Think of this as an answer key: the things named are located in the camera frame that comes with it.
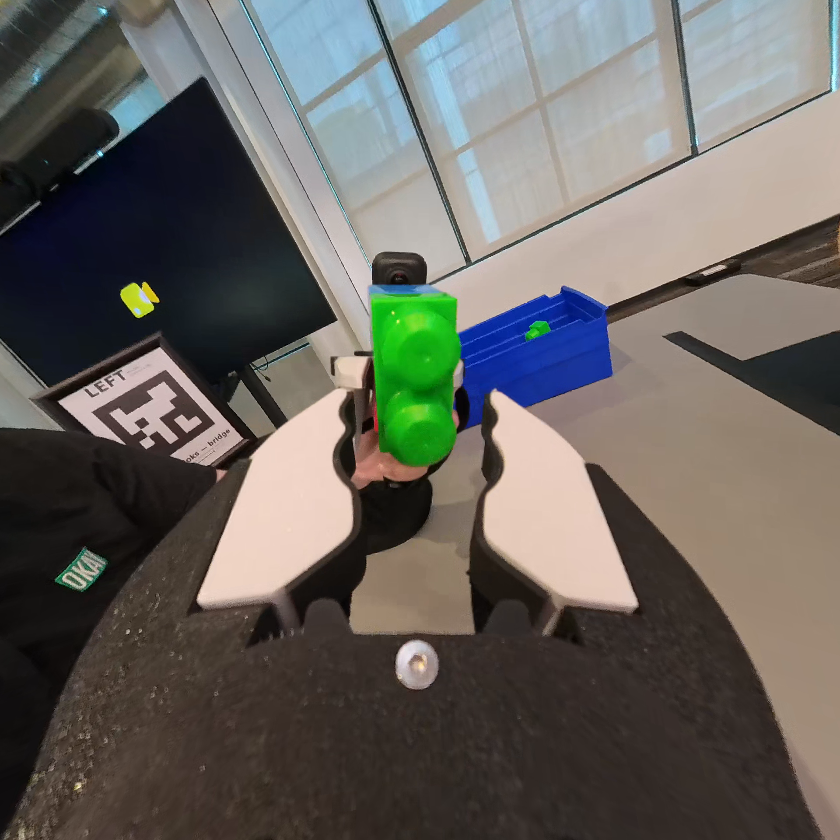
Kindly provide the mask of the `framed marker sign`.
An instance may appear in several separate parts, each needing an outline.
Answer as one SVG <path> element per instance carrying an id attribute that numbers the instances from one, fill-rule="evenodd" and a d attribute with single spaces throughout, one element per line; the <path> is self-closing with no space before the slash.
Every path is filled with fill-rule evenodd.
<path id="1" fill-rule="evenodd" d="M 30 401 L 65 431 L 225 469 L 258 439 L 159 332 Z"/>

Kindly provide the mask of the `blue plastic bin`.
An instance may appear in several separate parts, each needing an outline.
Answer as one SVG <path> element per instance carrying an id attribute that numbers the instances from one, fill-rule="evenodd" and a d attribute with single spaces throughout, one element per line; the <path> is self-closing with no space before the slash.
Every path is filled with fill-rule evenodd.
<path id="1" fill-rule="evenodd" d="M 459 333 L 469 398 L 468 427 L 478 425 L 485 398 L 499 390 L 529 407 L 613 374 L 607 306 L 562 287 Z M 527 342 L 529 325 L 546 320 L 551 332 Z"/>

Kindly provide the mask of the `small black floor device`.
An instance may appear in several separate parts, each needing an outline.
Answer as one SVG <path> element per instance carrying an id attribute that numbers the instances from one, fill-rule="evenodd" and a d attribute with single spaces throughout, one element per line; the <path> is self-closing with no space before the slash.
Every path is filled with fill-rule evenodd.
<path id="1" fill-rule="evenodd" d="M 725 259 L 717 264 L 692 272 L 682 278 L 689 287 L 704 287 L 737 274 L 742 267 L 739 258 Z"/>

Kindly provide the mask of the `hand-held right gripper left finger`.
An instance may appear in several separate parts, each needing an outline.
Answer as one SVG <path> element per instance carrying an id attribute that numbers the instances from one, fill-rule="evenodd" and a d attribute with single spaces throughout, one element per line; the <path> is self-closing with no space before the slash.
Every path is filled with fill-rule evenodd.
<path id="1" fill-rule="evenodd" d="M 199 607 L 270 606 L 291 630 L 315 601 L 351 598 L 366 571 L 354 431 L 354 396 L 338 388 L 259 447 L 198 589 Z"/>

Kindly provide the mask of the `green two-stud block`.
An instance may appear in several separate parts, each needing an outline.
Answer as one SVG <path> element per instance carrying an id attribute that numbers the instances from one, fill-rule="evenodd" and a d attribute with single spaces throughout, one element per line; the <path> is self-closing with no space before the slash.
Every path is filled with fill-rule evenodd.
<path id="1" fill-rule="evenodd" d="M 374 426 L 381 452 L 406 466 L 436 464 L 455 445 L 458 301 L 439 292 L 370 301 Z"/>

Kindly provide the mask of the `person's black jacket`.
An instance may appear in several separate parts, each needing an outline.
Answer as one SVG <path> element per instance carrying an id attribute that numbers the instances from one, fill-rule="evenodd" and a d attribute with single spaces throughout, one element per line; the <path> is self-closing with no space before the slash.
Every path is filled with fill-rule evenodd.
<path id="1" fill-rule="evenodd" d="M 82 649 L 147 555 L 226 471 L 110 439 L 1 431 L 1 821 Z"/>

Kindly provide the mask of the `person's left hand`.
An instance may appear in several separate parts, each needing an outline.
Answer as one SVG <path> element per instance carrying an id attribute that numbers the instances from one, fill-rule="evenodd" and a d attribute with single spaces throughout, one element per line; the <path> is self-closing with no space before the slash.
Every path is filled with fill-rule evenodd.
<path id="1" fill-rule="evenodd" d="M 425 466 L 404 465 L 392 455 L 375 450 L 357 460 L 351 480 L 358 490 L 362 490 L 375 482 L 406 484 L 426 474 Z"/>

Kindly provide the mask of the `person's left forearm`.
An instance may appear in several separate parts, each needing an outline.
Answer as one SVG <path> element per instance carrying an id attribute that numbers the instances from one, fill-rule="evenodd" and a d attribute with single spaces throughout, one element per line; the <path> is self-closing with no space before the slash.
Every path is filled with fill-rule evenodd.
<path id="1" fill-rule="evenodd" d="M 408 482 L 373 481 L 360 490 L 368 556 L 393 549 L 417 535 L 432 508 L 426 476 Z"/>

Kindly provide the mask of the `large gridded window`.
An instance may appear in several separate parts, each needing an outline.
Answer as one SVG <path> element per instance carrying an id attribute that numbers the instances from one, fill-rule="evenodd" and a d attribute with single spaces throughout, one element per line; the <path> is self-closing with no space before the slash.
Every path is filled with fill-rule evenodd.
<path id="1" fill-rule="evenodd" d="M 838 2 L 240 2 L 364 257 L 444 277 L 838 87 Z"/>

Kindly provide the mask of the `black video bar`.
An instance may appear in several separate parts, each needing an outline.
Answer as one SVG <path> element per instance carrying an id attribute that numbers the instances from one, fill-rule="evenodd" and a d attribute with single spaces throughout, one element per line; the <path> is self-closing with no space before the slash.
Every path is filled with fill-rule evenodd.
<path id="1" fill-rule="evenodd" d="M 107 111 L 81 108 L 15 161 L 1 163 L 2 224 L 36 204 L 119 137 Z"/>

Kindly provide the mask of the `grey desk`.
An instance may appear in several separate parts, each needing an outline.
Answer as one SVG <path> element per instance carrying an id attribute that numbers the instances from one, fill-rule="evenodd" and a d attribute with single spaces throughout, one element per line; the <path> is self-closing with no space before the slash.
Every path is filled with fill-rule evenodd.
<path id="1" fill-rule="evenodd" d="M 838 766 L 838 444 L 653 327 L 711 326 L 721 288 L 619 324 L 630 355 L 566 423 L 598 469 L 640 612 L 558 636 L 444 640 L 419 694 L 330 691 L 276 838 L 828 838 L 807 740 Z"/>

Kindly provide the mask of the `black monitor screen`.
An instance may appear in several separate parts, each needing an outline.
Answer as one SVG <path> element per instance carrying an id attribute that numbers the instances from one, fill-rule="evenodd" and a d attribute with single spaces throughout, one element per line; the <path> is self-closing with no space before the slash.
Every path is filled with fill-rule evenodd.
<path id="1" fill-rule="evenodd" d="M 216 382 L 336 322 L 202 78 L 2 235 L 1 281 L 47 385 L 156 333 Z"/>

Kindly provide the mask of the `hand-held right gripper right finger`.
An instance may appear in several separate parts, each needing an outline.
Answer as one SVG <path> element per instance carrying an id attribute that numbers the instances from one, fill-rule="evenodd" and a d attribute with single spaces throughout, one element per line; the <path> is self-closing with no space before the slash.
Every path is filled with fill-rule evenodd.
<path id="1" fill-rule="evenodd" d="M 632 615 L 634 587 L 585 460 L 501 391 L 486 397 L 485 487 L 469 544 L 469 582 L 493 613 L 517 602 L 550 636 L 572 608 Z"/>

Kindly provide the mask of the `black desk inlay panel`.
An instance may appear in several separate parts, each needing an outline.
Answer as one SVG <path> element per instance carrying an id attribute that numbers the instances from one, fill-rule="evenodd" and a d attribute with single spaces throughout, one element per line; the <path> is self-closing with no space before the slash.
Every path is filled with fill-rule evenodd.
<path id="1" fill-rule="evenodd" d="M 665 339 L 839 435 L 839 331 L 740 360 L 686 332 Z"/>

